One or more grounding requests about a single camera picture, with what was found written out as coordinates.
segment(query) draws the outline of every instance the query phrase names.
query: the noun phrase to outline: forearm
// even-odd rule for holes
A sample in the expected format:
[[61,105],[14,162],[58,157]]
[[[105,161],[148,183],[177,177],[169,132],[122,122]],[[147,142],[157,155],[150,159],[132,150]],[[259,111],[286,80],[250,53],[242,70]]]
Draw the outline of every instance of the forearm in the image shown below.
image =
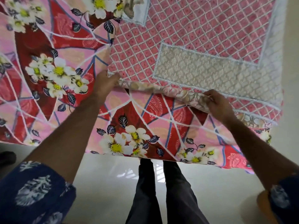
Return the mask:
[[299,170],[299,166],[261,140],[241,121],[227,126],[256,175],[269,190],[273,184]]
[[84,155],[88,139],[105,98],[94,94],[47,137],[25,161],[37,161],[50,166],[68,182],[73,182]]

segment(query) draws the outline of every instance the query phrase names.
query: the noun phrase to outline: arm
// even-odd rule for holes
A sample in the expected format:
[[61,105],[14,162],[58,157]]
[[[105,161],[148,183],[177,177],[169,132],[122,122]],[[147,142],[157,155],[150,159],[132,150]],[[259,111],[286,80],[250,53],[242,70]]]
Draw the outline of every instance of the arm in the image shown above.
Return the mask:
[[99,109],[118,79],[119,75],[107,78],[104,72],[99,73],[95,79],[93,93],[24,161],[43,163],[67,182],[73,183]]
[[210,96],[206,103],[211,114],[219,120],[233,135],[245,158],[266,190],[280,180],[299,171],[299,166],[262,141],[235,116],[229,101],[216,92],[204,93]]

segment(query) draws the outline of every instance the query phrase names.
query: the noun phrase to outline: black pants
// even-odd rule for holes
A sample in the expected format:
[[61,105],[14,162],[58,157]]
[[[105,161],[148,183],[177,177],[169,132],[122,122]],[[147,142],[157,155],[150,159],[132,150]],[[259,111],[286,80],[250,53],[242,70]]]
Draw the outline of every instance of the black pants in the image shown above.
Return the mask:
[[[166,206],[169,224],[208,224],[200,211],[191,185],[183,176],[176,162],[163,161],[166,181]],[[141,159],[136,194],[126,224],[162,224],[162,218],[155,189],[153,163]]]

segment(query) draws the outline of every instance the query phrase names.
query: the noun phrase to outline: white tiled floor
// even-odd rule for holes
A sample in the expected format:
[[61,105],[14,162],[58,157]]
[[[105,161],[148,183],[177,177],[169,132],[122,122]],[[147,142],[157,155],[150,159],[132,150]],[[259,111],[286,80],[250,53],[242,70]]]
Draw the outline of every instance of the white tiled floor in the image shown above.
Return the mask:
[[[272,131],[272,145],[299,163],[299,0],[290,0],[284,47],[284,116]],[[25,146],[0,145],[0,151],[13,150],[20,162],[32,150]],[[162,219],[166,218],[166,187],[161,161],[156,166],[156,191]],[[116,156],[85,154],[74,185],[77,199],[65,223],[124,223],[132,205],[138,178],[139,160]],[[192,185],[199,207],[211,224],[268,223],[257,210],[256,195],[262,185],[255,175],[243,170],[223,170],[213,166],[179,164]],[[0,177],[12,167],[0,173]]]

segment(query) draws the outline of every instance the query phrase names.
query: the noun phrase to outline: person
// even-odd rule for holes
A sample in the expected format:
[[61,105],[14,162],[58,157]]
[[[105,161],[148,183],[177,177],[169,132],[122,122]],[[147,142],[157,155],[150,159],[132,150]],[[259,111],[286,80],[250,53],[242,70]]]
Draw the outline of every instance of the person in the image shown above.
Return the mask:
[[[106,72],[98,74],[92,94],[0,181],[1,223],[62,222],[76,197],[72,183],[99,108],[119,77],[108,78]],[[265,188],[258,197],[263,212],[274,223],[296,223],[299,166],[240,122],[224,96],[215,90],[204,94],[208,97],[210,113],[230,130]],[[168,223],[208,223],[177,163],[164,161],[164,174]],[[149,159],[140,160],[136,194],[126,223],[162,223],[155,195],[154,169]]]

